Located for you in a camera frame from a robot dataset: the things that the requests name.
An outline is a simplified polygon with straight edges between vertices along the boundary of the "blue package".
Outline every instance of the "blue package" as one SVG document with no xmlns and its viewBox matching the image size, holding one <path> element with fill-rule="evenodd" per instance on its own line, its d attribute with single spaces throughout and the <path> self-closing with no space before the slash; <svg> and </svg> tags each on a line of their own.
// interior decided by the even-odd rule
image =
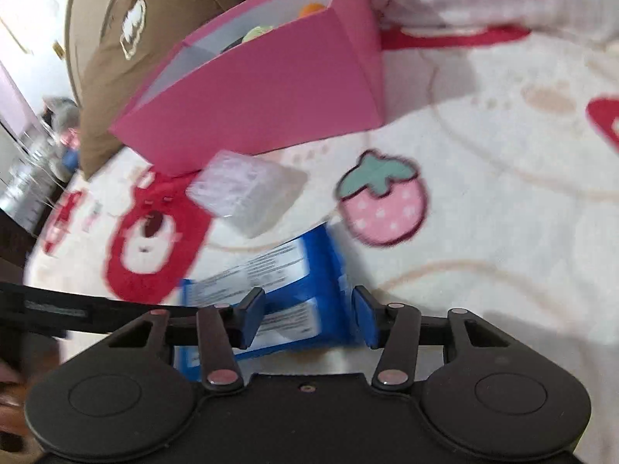
<svg viewBox="0 0 619 464">
<path fill-rule="evenodd" d="M 358 341 L 344 263 L 326 223 L 204 281 L 185 280 L 183 305 L 235 305 L 254 287 L 266 292 L 265 316 L 250 348 L 234 350 L 237 359 Z M 197 347 L 179 348 L 177 358 L 177 368 L 199 380 Z"/>
</svg>

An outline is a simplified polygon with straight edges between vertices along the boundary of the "orange object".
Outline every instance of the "orange object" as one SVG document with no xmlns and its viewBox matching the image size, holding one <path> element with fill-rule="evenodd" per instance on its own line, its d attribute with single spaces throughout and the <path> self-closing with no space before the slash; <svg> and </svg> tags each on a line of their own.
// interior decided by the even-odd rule
<svg viewBox="0 0 619 464">
<path fill-rule="evenodd" d="M 326 8 L 327 7 L 325 7 L 321 3 L 308 3 L 305 7 L 301 9 L 301 12 L 299 12 L 299 19 L 301 17 L 307 17 L 308 15 L 313 14 L 315 12 L 320 12 L 321 10 L 324 10 Z"/>
</svg>

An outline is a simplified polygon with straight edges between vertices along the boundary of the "white wall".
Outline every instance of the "white wall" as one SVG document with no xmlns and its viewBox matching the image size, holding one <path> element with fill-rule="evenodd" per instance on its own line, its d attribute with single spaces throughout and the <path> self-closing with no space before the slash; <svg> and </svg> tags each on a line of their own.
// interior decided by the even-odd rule
<svg viewBox="0 0 619 464">
<path fill-rule="evenodd" d="M 67 0 L 0 0 L 0 17 L 27 49 L 24 54 L 0 24 L 0 61 L 35 112 L 43 96 L 73 97 L 67 66 L 52 49 L 64 47 Z"/>
</svg>

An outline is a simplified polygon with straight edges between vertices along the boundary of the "pink box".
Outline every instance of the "pink box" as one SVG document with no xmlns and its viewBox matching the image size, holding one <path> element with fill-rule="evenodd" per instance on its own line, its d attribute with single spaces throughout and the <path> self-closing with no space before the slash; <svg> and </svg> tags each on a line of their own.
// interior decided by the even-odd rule
<svg viewBox="0 0 619 464">
<path fill-rule="evenodd" d="M 327 8 L 297 19 L 306 4 Z M 255 26 L 273 31 L 221 53 Z M 248 0 L 178 44 L 111 131 L 170 176 L 219 150 L 256 155 L 384 120 L 368 0 Z"/>
</svg>

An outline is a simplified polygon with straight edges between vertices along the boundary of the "strawberry print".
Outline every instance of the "strawberry print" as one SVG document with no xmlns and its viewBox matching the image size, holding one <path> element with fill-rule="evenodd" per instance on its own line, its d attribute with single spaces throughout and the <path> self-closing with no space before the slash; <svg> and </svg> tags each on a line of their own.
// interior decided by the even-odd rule
<svg viewBox="0 0 619 464">
<path fill-rule="evenodd" d="M 619 97 L 594 99 L 587 106 L 587 115 L 619 151 Z"/>
<path fill-rule="evenodd" d="M 411 238 L 427 209 L 417 165 L 399 157 L 364 152 L 335 190 L 348 229 L 371 246 L 392 246 Z"/>
</svg>

